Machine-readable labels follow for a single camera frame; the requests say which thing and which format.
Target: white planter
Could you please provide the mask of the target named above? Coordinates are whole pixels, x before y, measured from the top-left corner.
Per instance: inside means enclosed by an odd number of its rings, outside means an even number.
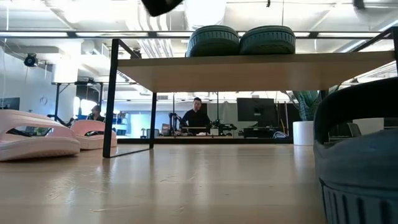
[[[296,146],[313,146],[313,121],[293,122],[293,143]]]

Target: floor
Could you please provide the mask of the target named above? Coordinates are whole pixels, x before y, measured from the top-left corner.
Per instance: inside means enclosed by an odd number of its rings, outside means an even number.
[[[310,147],[101,153],[0,163],[0,223],[325,223]]]

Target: man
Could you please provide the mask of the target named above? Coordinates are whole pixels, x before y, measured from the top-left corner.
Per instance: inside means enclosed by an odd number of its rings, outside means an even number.
[[[93,109],[91,109],[91,114],[87,116],[87,119],[104,122],[105,118],[101,116],[100,113],[101,107],[99,105],[96,105],[93,107]]]
[[[193,99],[193,108],[185,113],[182,118],[183,121],[188,121],[189,127],[206,127],[210,124],[210,119],[206,113],[200,111],[201,99],[196,97]],[[198,134],[200,132],[205,132],[205,129],[190,129],[192,134]]]

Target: computer monitor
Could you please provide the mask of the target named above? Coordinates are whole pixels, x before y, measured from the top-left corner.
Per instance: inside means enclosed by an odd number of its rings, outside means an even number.
[[[238,121],[257,121],[258,127],[278,127],[274,99],[237,98]]]
[[[0,98],[0,110],[19,110],[19,97]]]

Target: green plant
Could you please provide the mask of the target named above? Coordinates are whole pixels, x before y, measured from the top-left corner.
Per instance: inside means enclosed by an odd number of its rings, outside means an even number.
[[[331,87],[328,91],[326,91],[326,95],[332,94],[339,89],[340,85],[336,85]],[[282,91],[285,93],[293,105],[298,109],[298,113],[301,117],[302,121],[313,121],[315,112],[318,108],[320,100],[320,92],[316,90],[310,91],[293,91],[292,94],[288,94],[286,91]]]
[[[44,135],[47,131],[47,128],[35,128],[35,132],[37,135],[41,136]]]

